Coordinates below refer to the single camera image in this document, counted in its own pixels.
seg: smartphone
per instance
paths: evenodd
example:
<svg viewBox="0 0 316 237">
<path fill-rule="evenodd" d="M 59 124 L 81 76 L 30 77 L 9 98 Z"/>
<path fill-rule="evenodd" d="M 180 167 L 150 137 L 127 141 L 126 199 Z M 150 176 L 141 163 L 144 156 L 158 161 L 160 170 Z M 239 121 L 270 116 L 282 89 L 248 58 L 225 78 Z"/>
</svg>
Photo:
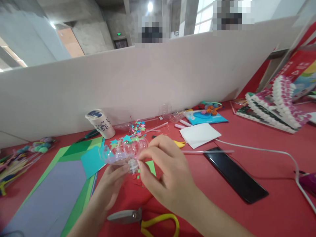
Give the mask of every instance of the smartphone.
<svg viewBox="0 0 316 237">
<path fill-rule="evenodd" d="M 221 150 L 219 147 L 209 151 Z M 209 162 L 247 203 L 253 204 L 269 193 L 225 153 L 204 153 Z"/>
</svg>

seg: blue package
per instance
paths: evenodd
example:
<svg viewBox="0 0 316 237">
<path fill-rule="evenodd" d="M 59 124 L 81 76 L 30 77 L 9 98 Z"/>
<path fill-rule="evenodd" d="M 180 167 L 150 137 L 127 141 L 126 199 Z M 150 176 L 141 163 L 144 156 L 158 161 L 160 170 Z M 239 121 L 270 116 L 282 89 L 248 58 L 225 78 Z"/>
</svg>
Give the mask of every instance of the blue package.
<svg viewBox="0 0 316 237">
<path fill-rule="evenodd" d="M 200 123 L 220 123 L 220 122 L 228 122 L 220 114 L 216 116 L 212 116 L 211 114 L 201 114 L 203 110 L 194 110 L 186 112 L 186 118 L 190 121 L 192 125 L 200 124 Z"/>
</svg>

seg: right hand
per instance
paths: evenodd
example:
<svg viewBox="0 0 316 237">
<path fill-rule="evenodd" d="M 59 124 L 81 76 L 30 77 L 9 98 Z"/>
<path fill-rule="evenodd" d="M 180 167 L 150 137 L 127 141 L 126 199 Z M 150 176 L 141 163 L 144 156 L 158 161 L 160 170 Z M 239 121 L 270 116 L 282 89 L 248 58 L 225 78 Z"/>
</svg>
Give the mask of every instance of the right hand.
<svg viewBox="0 0 316 237">
<path fill-rule="evenodd" d="M 149 171 L 144 162 L 152 158 L 161 168 L 161 181 Z M 194 211 L 196 196 L 201 191 L 196 187 L 187 160 L 182 151 L 168 136 L 159 135 L 139 155 L 141 179 L 152 195 L 167 209 L 187 219 Z"/>
</svg>

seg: left hand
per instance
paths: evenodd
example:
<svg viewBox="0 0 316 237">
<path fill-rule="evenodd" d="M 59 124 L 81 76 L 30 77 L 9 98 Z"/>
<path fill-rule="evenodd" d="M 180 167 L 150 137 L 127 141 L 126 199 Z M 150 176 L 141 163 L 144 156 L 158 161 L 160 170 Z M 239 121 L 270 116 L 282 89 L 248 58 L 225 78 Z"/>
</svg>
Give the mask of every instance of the left hand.
<svg viewBox="0 0 316 237">
<path fill-rule="evenodd" d="M 110 210 L 119 194 L 119 190 L 124 181 L 125 174 L 129 171 L 129 165 L 117 168 L 109 165 L 96 187 L 89 203 L 102 211 Z"/>
</svg>

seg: white divider board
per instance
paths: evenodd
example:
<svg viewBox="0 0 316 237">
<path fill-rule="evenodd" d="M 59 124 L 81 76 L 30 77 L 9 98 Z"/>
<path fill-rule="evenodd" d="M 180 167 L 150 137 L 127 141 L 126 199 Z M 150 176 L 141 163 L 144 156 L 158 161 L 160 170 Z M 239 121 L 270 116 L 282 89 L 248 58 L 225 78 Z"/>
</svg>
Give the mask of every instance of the white divider board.
<svg viewBox="0 0 316 237">
<path fill-rule="evenodd" d="M 15 146 L 15 145 L 26 144 L 26 143 L 27 141 L 10 136 L 0 131 L 0 149 L 5 148 L 5 147 L 10 147 L 10 146 Z"/>
<path fill-rule="evenodd" d="M 234 99 L 296 19 L 0 73 L 0 130 L 35 141 L 93 129 L 93 109 L 119 124 L 156 116 L 166 101 L 178 110 Z"/>
</svg>

